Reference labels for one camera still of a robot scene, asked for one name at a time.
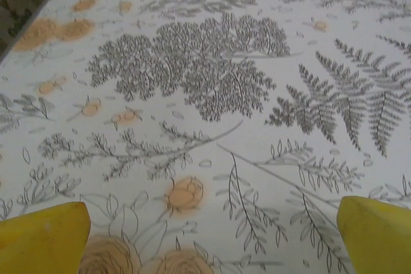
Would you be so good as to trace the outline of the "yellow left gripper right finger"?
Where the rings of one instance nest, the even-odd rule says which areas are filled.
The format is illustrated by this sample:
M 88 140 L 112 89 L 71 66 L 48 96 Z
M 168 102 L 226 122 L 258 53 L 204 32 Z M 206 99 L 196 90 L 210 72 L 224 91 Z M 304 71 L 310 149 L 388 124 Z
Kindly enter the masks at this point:
M 410 273 L 409 209 L 344 196 L 337 226 L 356 273 Z

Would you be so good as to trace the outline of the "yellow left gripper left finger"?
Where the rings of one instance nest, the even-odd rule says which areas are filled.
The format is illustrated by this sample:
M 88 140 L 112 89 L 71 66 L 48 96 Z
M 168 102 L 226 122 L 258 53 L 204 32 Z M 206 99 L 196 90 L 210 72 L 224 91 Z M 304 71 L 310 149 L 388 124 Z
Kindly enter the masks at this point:
M 1 273 L 77 273 L 91 229 L 76 201 L 1 222 Z

